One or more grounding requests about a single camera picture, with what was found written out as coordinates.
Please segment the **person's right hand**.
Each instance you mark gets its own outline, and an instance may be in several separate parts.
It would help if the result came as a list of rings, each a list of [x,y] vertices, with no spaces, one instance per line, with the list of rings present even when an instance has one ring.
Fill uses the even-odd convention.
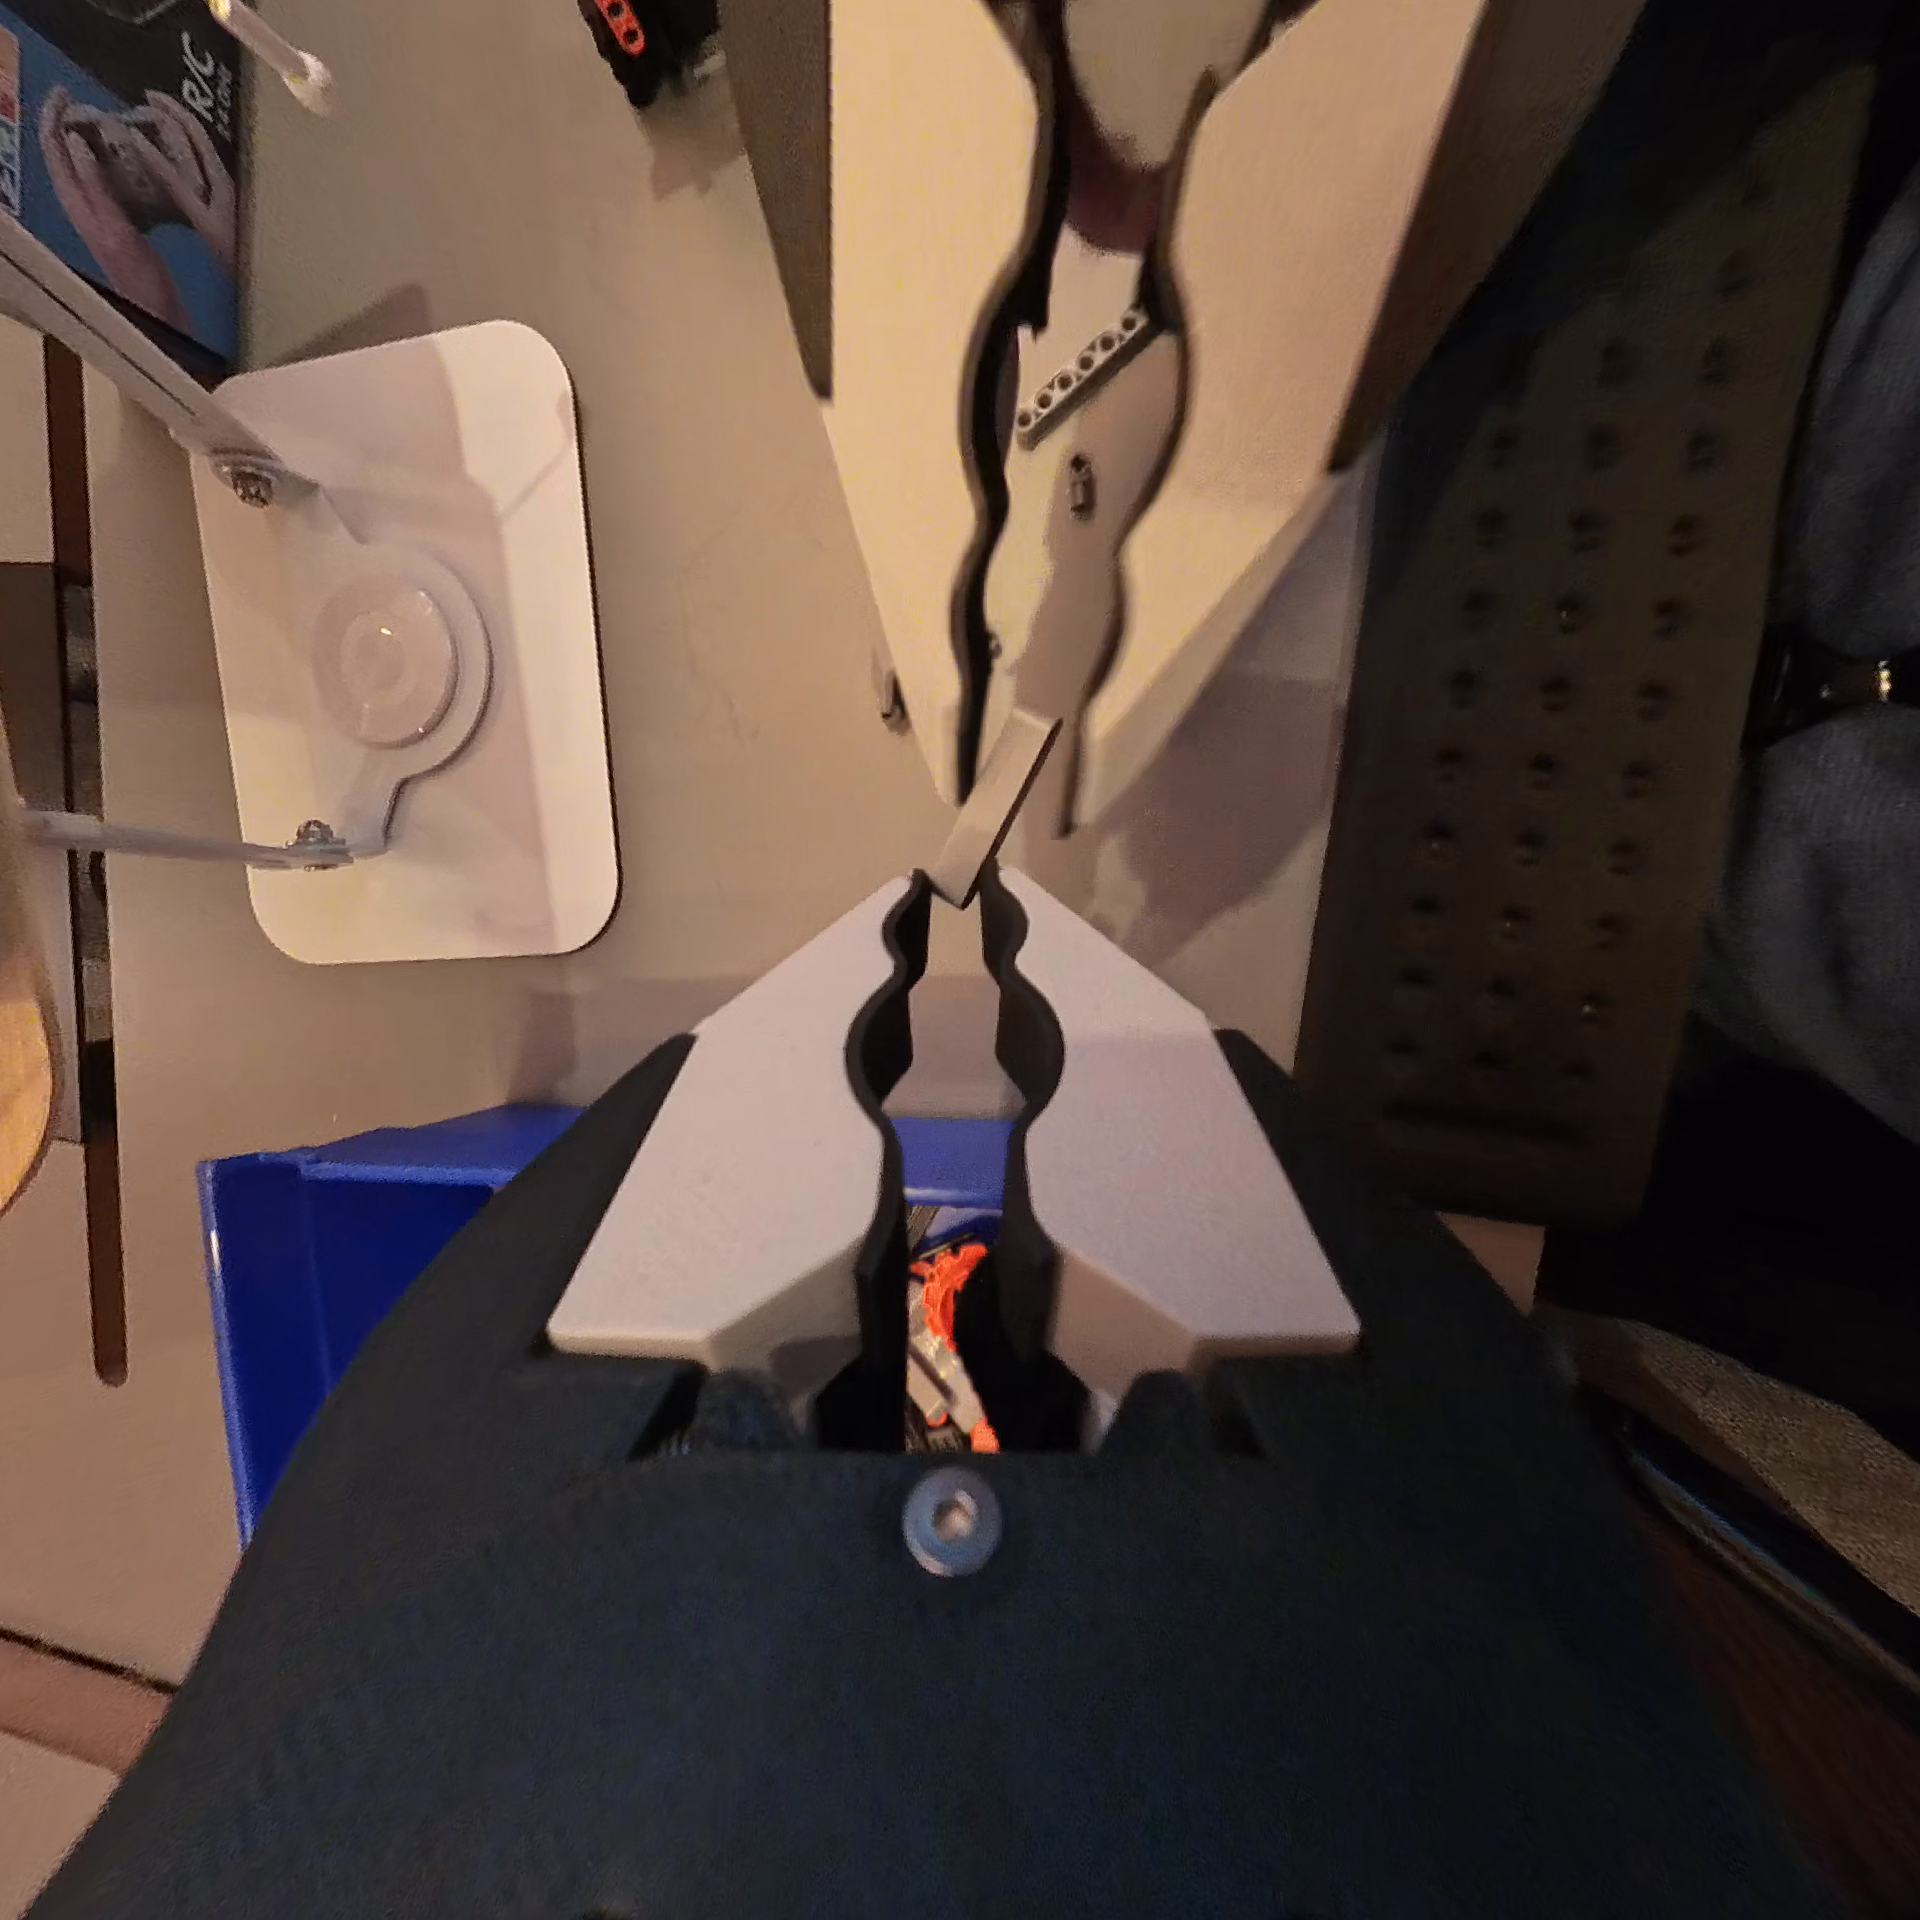
[[[1162,219],[1169,168],[1128,157],[1077,90],[1064,110],[1064,147],[1066,227],[1097,251],[1143,253]]]

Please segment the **white rounded board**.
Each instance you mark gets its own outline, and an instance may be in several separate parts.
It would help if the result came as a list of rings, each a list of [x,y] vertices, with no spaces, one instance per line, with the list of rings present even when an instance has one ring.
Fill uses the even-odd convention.
[[[492,650],[464,752],[408,785],[392,844],[339,872],[255,872],[256,922],[309,966],[573,954],[617,905],[617,827],[570,372],[492,320],[235,376],[218,392],[356,534],[453,569]],[[317,780],[251,747],[249,844],[320,809]]]

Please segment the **person's blue jeans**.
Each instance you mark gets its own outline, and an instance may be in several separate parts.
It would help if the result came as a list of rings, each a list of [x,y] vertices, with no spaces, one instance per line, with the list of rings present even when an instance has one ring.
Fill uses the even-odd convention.
[[[1915,174],[1815,369],[1772,612],[1781,724],[1744,773],[1703,1005],[1915,1140]]]

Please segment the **light grey toy beam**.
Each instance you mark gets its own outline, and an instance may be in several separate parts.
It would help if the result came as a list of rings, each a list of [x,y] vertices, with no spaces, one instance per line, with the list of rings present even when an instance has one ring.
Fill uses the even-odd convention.
[[[1129,304],[1113,325],[1089,338],[1018,405],[1015,444],[1021,448],[1043,444],[1077,408],[1137,362],[1157,336],[1155,316],[1143,304]]]

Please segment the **black perforated panel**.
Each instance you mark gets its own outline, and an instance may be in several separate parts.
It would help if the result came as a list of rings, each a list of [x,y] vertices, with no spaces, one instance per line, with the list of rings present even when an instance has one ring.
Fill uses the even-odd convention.
[[[1386,448],[1298,1074],[1435,1212],[1641,1203],[1875,92],[1764,80]]]

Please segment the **blue tagged plastic bin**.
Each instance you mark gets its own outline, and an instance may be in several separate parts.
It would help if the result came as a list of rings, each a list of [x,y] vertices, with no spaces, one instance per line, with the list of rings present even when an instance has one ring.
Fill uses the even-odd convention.
[[[397,1299],[580,1118],[514,1101],[200,1165],[239,1544]]]

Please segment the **small grey panel piece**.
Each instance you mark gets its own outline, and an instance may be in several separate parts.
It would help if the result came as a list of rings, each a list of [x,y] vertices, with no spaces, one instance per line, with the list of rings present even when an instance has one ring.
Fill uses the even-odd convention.
[[[948,907],[964,909],[977,899],[1060,732],[1060,718],[1028,708],[1012,708],[1000,728],[967,802],[929,864],[929,886]]]

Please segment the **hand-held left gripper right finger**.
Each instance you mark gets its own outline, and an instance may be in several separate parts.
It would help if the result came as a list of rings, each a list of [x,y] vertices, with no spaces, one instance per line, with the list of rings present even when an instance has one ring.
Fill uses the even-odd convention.
[[[1000,1450],[1077,1452],[1146,1377],[1356,1355],[1357,1313],[1210,1018],[1020,872],[977,899],[1020,1096],[977,1299]]]

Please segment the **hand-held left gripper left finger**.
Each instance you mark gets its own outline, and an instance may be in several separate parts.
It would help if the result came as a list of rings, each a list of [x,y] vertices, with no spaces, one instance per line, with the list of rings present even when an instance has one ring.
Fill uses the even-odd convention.
[[[549,1344],[779,1387],[829,1450],[905,1442],[905,1179],[923,874],[703,1019],[577,1261]]]

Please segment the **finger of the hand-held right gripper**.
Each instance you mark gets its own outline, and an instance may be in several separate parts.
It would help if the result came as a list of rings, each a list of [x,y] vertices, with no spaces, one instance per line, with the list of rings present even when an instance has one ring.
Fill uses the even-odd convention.
[[[1245,72],[1245,92],[1195,100],[1189,197],[1169,241],[1138,253],[1138,301],[1160,336],[1075,416],[1059,478],[1059,834],[1089,827],[1133,780],[1225,656],[1233,632],[1277,581],[1323,510],[1329,456],[1364,338],[1447,110],[1479,4],[1441,4],[1411,54],[1388,59],[1400,94],[1335,136],[1335,157],[1367,137],[1357,198],[1307,187],[1282,206],[1277,246],[1239,251],[1257,190],[1300,157],[1287,136],[1252,136],[1241,110],[1307,107],[1335,48],[1331,19],[1298,19]],[[1084,451],[1097,515],[1072,522],[1066,470]]]
[[[973,780],[964,608],[991,526],[983,376],[1039,219],[1028,4],[827,8],[833,381],[823,422],[936,793]]]

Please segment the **white round stand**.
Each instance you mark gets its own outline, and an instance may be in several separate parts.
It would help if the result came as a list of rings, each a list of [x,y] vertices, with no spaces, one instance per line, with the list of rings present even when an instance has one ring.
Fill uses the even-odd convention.
[[[489,706],[489,629],[460,577],[416,545],[361,537],[323,482],[289,465],[225,397],[2,217],[5,310],[79,353],[193,457],[200,557],[221,675],[231,780],[317,780],[320,809],[287,844],[209,838],[29,806],[67,850],[185,858],[268,874],[367,864],[394,838],[408,785],[458,758]]]

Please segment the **printed toy box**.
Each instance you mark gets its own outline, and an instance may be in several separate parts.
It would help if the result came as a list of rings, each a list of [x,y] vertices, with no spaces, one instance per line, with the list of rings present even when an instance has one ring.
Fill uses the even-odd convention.
[[[200,372],[243,342],[249,78],[200,3],[5,3],[2,192]]]

